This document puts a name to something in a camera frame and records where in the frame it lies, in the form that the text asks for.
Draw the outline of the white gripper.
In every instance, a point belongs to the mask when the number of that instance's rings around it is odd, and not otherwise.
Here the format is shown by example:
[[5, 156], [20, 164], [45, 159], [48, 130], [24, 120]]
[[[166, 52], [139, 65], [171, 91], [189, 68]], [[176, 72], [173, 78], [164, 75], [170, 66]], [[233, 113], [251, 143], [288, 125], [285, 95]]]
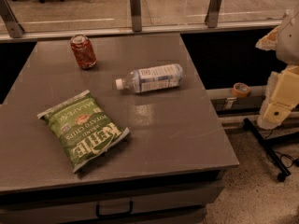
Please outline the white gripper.
[[[272, 29], [258, 40], [255, 47], [261, 50], [275, 50], [278, 29]], [[299, 105], [299, 67], [288, 65], [281, 73], [272, 72], [267, 80], [257, 124], [265, 130], [273, 130], [280, 125]]]

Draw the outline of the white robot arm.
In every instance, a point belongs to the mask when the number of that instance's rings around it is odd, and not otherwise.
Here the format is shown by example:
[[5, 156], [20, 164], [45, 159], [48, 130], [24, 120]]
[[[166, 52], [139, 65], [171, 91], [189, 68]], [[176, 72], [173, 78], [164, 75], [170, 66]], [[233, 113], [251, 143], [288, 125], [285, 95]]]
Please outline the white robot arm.
[[287, 64], [281, 72], [271, 72], [257, 119], [260, 128], [273, 130], [299, 105], [299, 4], [287, 10], [282, 23], [255, 47], [274, 50], [277, 59]]

